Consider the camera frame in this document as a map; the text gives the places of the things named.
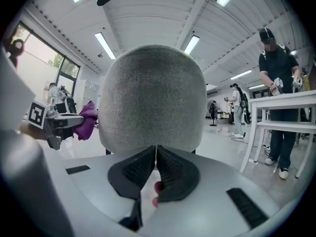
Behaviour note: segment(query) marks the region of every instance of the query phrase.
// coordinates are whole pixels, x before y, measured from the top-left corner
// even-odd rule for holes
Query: purple cloth
[[[81,126],[75,127],[73,132],[78,135],[79,140],[87,140],[90,138],[94,129],[94,123],[98,119],[98,113],[94,103],[89,101],[89,103],[83,107],[79,115],[84,117],[84,123]]]

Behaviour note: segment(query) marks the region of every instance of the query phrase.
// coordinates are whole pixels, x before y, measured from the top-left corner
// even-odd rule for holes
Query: jeans
[[[270,117],[273,121],[297,122],[298,109],[270,110]],[[291,164],[290,155],[295,143],[295,136],[295,132],[272,130],[269,157],[272,160],[277,160],[280,157],[280,168],[289,168]]]
[[[241,118],[243,114],[243,108],[240,106],[234,107],[234,122],[235,122],[235,128],[236,132],[243,135],[243,130],[241,126]]]

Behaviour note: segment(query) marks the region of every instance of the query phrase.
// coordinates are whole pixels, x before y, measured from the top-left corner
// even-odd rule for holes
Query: fan
[[[207,104],[207,109],[208,109],[208,112],[211,114],[211,118],[213,119],[213,124],[210,124],[210,126],[217,126],[216,124],[214,124],[214,119],[215,117],[217,117],[217,110],[218,110],[218,105],[216,101],[214,100],[209,101]]]

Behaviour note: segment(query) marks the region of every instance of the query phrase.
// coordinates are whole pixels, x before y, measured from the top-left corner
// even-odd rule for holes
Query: white sneaker
[[[281,179],[286,180],[287,177],[288,177],[288,170],[287,170],[287,168],[280,169],[280,170],[278,171],[278,176],[279,176]]]
[[[235,134],[234,137],[238,138],[238,139],[243,139],[243,135],[241,135],[241,134]]]
[[[268,157],[268,158],[266,158],[265,164],[266,165],[272,165],[275,162],[276,162],[275,160],[272,160],[272,158]]]

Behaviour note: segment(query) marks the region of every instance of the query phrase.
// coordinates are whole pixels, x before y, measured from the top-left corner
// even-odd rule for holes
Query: white table
[[[255,139],[257,127],[261,128],[259,144],[257,152],[255,155],[254,162],[258,161],[258,157],[261,151],[265,129],[279,130],[279,131],[290,131],[290,132],[300,132],[309,133],[309,141],[307,150],[303,159],[303,162],[296,174],[298,178],[307,162],[307,159],[311,153],[313,136],[316,133],[315,124],[315,112],[316,112],[316,90],[298,92],[293,94],[282,94],[279,96],[263,97],[258,99],[250,99],[251,104],[251,131],[248,148],[245,154],[245,158],[242,162],[240,172],[243,173],[249,162],[249,157],[253,147],[253,142]],[[311,122],[284,122],[284,121],[269,121],[266,120],[266,110],[276,110],[276,109],[299,109],[305,107],[312,107],[312,121]],[[257,122],[257,111],[262,109],[262,121]]]

